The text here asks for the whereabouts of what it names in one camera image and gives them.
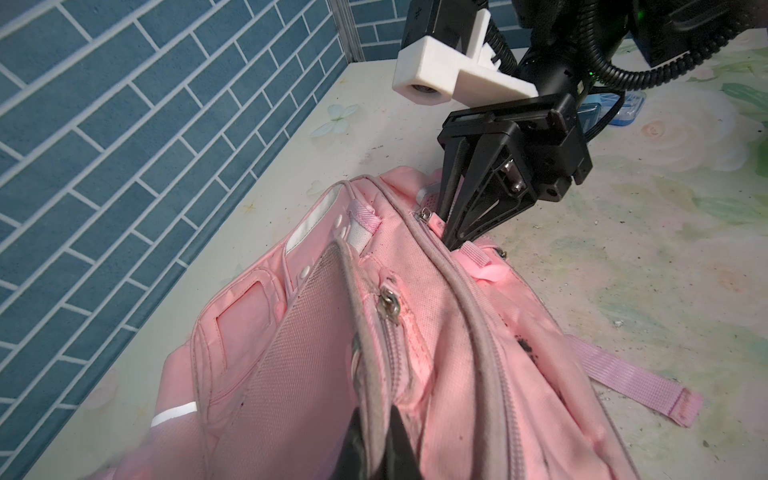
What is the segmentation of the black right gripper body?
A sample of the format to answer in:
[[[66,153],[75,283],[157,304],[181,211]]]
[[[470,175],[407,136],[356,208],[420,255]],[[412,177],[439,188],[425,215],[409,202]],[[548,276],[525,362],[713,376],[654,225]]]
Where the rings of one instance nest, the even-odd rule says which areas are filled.
[[[560,93],[454,111],[443,123],[438,143],[444,151],[450,137],[520,134],[537,199],[557,202],[567,190],[558,182],[580,185],[592,169],[577,107],[576,98]]]

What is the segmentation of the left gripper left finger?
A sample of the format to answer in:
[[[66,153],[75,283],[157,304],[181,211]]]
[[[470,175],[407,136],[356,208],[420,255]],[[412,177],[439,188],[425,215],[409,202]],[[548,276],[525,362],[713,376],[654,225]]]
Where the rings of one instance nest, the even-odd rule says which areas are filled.
[[[366,480],[367,453],[362,431],[360,409],[351,416],[343,444],[332,473],[333,480]]]

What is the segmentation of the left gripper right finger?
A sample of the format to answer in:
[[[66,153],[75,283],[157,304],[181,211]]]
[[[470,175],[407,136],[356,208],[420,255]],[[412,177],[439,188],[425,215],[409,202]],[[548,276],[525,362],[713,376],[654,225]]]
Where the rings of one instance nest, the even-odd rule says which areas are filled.
[[[422,480],[416,455],[396,406],[390,410],[390,423],[383,457],[383,478],[387,480]]]

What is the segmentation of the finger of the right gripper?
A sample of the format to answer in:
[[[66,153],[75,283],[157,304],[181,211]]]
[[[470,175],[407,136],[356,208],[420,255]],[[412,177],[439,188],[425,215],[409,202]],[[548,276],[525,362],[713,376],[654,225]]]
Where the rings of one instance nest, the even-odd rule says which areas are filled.
[[[465,180],[471,191],[467,209],[443,219],[443,244],[453,250],[473,241],[537,201],[531,169],[520,134],[467,137],[472,159]]]
[[[468,165],[472,159],[472,144],[467,137],[450,137],[443,145],[444,157],[441,173],[437,214],[442,219],[458,216],[467,209],[471,191],[465,180]]]

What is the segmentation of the pink student backpack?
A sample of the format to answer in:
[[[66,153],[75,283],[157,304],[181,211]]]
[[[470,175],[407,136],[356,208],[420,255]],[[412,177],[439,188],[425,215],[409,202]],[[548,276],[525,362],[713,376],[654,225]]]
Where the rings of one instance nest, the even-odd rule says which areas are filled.
[[[360,409],[423,479],[634,479],[604,385],[688,427],[700,395],[562,331],[491,240],[442,242],[437,181],[330,187],[215,295],[163,366],[147,439],[100,479],[332,479]]]

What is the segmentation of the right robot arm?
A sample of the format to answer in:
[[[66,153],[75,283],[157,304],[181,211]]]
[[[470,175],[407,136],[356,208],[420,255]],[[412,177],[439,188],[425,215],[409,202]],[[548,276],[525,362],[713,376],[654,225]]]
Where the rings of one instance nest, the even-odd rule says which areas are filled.
[[[584,129],[580,104],[667,84],[702,65],[741,33],[767,24],[763,1],[518,1],[531,44],[516,58],[497,29],[491,61],[531,83],[527,99],[482,101],[451,113],[437,215],[457,249],[531,208],[558,202],[592,169],[588,151],[615,109]]]

